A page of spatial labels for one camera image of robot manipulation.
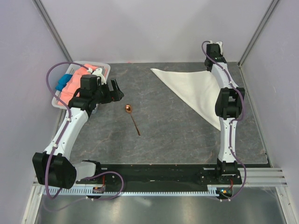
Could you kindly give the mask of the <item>copper spoon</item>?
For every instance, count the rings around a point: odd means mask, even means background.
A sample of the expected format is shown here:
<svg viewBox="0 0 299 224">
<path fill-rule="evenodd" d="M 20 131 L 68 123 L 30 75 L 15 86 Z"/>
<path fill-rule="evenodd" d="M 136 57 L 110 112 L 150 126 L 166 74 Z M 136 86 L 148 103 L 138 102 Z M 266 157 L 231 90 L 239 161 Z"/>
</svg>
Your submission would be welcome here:
<svg viewBox="0 0 299 224">
<path fill-rule="evenodd" d="M 140 131 L 139 131 L 138 127 L 137 127 L 137 124 L 136 124 L 136 122 L 135 122 L 135 120 L 134 120 L 134 118 L 133 118 L 133 115 L 132 115 L 132 106 L 129 105 L 129 104 L 127 104 L 127 105 L 125 106 L 125 111 L 130 115 L 130 117 L 131 117 L 131 119 L 132 119 L 132 121 L 133 121 L 133 123 L 134 123 L 134 126 L 135 126 L 135 128 L 136 128 L 136 131 L 137 131 L 138 135 L 140 136 L 141 133 L 140 133 Z"/>
</svg>

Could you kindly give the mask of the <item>white cloth napkin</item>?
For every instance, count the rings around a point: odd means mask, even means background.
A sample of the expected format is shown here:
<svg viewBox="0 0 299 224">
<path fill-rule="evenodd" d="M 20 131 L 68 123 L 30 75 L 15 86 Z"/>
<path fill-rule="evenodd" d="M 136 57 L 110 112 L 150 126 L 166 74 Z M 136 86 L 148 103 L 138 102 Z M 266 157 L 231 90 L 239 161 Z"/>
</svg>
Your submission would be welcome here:
<svg viewBox="0 0 299 224">
<path fill-rule="evenodd" d="M 221 129 L 215 113 L 220 87 L 211 72 L 174 72 L 155 68 L 151 71 L 209 124 Z"/>
</svg>

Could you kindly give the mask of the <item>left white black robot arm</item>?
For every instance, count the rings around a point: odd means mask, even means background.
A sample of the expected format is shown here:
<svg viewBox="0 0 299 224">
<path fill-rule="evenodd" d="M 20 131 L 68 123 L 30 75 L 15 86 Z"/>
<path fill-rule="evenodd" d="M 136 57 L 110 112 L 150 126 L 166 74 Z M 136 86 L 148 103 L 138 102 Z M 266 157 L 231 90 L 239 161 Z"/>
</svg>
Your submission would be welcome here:
<svg viewBox="0 0 299 224">
<path fill-rule="evenodd" d="M 71 150 L 83 125 L 99 104 L 120 101 L 124 97 L 117 81 L 105 81 L 96 75 L 83 75 L 80 87 L 68 103 L 68 112 L 52 142 L 32 162 L 41 185 L 70 189 L 76 181 L 87 178 L 99 183 L 103 173 L 94 161 L 71 164 Z"/>
</svg>

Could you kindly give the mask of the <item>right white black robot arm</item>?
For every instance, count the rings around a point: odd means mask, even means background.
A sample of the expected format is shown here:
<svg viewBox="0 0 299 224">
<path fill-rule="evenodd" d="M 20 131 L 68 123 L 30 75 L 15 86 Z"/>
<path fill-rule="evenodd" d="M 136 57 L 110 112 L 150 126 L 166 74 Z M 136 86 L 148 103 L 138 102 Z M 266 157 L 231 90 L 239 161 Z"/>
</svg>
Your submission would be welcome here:
<svg viewBox="0 0 299 224">
<path fill-rule="evenodd" d="M 237 122 L 244 116 L 245 89 L 235 83 L 228 71 L 222 42 L 204 41 L 201 48 L 206 56 L 206 69 L 216 78 L 220 88 L 215 114 L 220 121 L 221 146 L 214 178 L 221 184 L 242 184 L 238 169 L 241 163 L 235 158 L 235 139 Z"/>
</svg>

